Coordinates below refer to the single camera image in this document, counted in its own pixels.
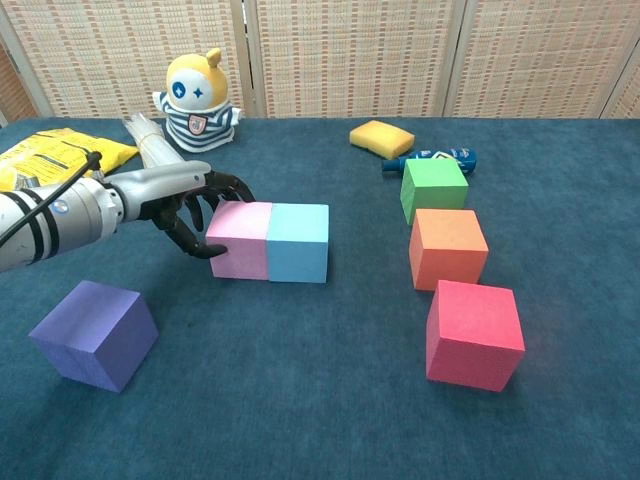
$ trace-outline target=robotic arm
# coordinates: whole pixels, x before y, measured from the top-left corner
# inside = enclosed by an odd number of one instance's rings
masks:
[[[0,192],[0,239],[57,188],[50,185]],[[224,245],[199,242],[178,217],[178,210],[186,204],[196,230],[201,232],[204,225],[199,196],[213,210],[220,198],[254,201],[249,187],[240,179],[215,172],[201,161],[173,163],[103,178],[80,178],[13,236],[5,237],[4,243],[0,240],[0,272],[107,238],[121,223],[133,220],[153,221],[184,252],[197,258],[225,253]]]

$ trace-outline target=blue bottle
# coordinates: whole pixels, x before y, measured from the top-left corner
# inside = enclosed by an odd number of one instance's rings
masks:
[[[469,150],[468,148],[447,148],[444,150],[420,150],[418,152],[410,153],[409,155],[402,155],[394,160],[382,162],[383,172],[402,172],[404,171],[404,165],[409,159],[429,159],[437,158],[438,154],[446,153],[451,155],[458,162],[458,166],[462,173],[465,175],[473,172],[476,168],[476,152]]]

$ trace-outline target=green cube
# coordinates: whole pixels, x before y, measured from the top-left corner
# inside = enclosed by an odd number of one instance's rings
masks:
[[[453,158],[407,160],[400,201],[409,225],[416,208],[463,208],[469,184]]]

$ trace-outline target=stuffed doll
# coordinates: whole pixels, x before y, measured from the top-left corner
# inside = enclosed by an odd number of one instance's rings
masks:
[[[206,152],[233,140],[242,110],[227,99],[227,77],[218,66],[221,52],[176,58],[167,69],[167,91],[153,103],[167,114],[167,132],[189,152]]]

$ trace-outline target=light blue cube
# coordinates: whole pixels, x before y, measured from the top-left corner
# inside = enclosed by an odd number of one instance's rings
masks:
[[[326,283],[329,206],[274,203],[267,234],[269,280]]]

